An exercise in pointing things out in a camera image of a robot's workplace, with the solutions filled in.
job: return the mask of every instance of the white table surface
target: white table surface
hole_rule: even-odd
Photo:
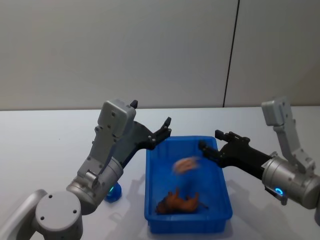
[[[89,154],[99,110],[0,111],[0,223],[24,197],[37,189],[64,190]],[[293,107],[301,144],[320,174],[320,107]],[[214,136],[233,131],[251,139],[264,153],[281,153],[276,133],[259,107],[141,109],[136,121],[152,131],[170,116],[172,136]],[[223,142],[218,140],[218,147]],[[233,209],[224,233],[153,235],[144,218],[146,151],[139,151],[119,180],[122,198],[102,202],[83,217],[83,240],[319,240],[315,210],[289,200],[287,206],[263,184],[240,169],[223,170]],[[33,240],[43,239],[36,233]]]

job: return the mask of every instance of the blue container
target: blue container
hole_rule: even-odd
[[[152,233],[220,233],[232,217],[223,171],[202,157],[200,140],[217,149],[216,139],[211,136],[173,136],[146,152],[144,217]],[[182,175],[173,173],[176,161],[191,156],[200,157],[197,169]],[[200,205],[194,213],[158,215],[157,204],[176,187],[182,198],[198,192],[199,201],[208,209]]]

